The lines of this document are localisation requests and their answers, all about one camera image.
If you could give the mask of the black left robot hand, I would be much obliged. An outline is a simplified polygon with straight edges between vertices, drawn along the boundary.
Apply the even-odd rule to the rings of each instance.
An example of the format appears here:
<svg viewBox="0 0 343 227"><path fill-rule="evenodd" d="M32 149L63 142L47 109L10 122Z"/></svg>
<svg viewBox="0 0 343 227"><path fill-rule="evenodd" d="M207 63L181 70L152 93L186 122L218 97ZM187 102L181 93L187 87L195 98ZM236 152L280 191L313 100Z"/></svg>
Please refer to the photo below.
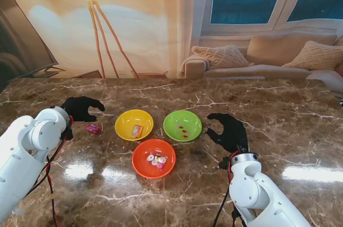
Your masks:
<svg viewBox="0 0 343 227"><path fill-rule="evenodd" d="M105 106L99 100L86 96L70 97L61 105L74 122L95 122L97 117L89 114L89 107L105 111Z"/></svg>

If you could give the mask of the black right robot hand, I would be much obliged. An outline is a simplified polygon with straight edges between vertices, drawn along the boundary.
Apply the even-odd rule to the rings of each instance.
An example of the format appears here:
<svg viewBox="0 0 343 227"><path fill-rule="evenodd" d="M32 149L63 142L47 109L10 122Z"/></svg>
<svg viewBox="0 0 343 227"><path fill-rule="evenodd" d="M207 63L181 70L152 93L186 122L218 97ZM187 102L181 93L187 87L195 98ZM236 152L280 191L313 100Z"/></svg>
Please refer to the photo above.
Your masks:
<svg viewBox="0 0 343 227"><path fill-rule="evenodd" d="M216 144L221 145L230 153L236 151L247 152L249 150L246 129L240 120L228 113L211 113L207 116L207 119L218 120L223 125L221 134L217 134L211 128L206 131L206 134Z"/></svg>

